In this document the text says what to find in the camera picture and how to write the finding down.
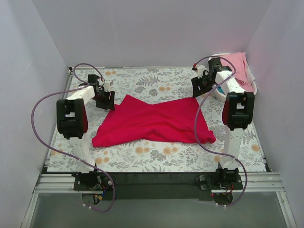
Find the red t shirt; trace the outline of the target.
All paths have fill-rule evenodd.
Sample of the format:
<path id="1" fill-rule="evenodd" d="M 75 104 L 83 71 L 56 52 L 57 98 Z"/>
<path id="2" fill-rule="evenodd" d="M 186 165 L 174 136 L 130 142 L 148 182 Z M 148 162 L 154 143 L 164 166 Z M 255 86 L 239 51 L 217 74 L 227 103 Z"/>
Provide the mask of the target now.
<path id="1" fill-rule="evenodd" d="M 148 104 L 130 95 L 115 105 L 92 138 L 95 148 L 110 147 L 145 139 L 157 142 L 202 144 L 216 138 L 201 112 L 196 98 Z"/>

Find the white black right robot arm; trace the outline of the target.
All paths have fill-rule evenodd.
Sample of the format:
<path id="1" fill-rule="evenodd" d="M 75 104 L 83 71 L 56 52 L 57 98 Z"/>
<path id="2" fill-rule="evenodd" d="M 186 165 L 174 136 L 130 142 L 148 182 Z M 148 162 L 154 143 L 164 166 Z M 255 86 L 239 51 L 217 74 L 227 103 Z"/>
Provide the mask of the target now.
<path id="1" fill-rule="evenodd" d="M 238 159 L 242 136 L 253 120 L 255 95 L 245 91 L 235 79 L 236 67 L 228 60 L 221 63 L 223 57 L 208 56 L 209 68 L 205 70 L 198 62 L 192 70 L 197 76 L 191 80 L 193 97 L 211 95 L 218 87 L 224 92 L 225 103 L 222 122 L 225 126 L 224 151 L 219 153 L 220 161 L 215 172 L 199 175 L 197 181 L 202 190 L 241 190 L 245 188 L 239 175 L 239 167 L 244 167 Z"/>

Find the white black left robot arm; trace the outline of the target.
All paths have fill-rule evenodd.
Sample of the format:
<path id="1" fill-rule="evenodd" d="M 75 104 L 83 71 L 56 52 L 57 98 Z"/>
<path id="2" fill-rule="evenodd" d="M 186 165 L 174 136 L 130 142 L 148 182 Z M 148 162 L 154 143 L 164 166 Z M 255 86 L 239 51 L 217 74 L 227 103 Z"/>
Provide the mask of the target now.
<path id="1" fill-rule="evenodd" d="M 96 163 L 89 151 L 86 133 L 88 118 L 86 104 L 94 100 L 96 107 L 104 110 L 115 110 L 114 91 L 110 91 L 112 83 L 100 85 L 100 76 L 88 75 L 87 82 L 79 85 L 80 90 L 72 96 L 57 101 L 57 130 L 67 140 L 72 148 L 73 155 L 80 159 L 75 178 L 79 184 L 90 190 L 104 190 L 112 184 L 110 179 L 100 174 Z"/>

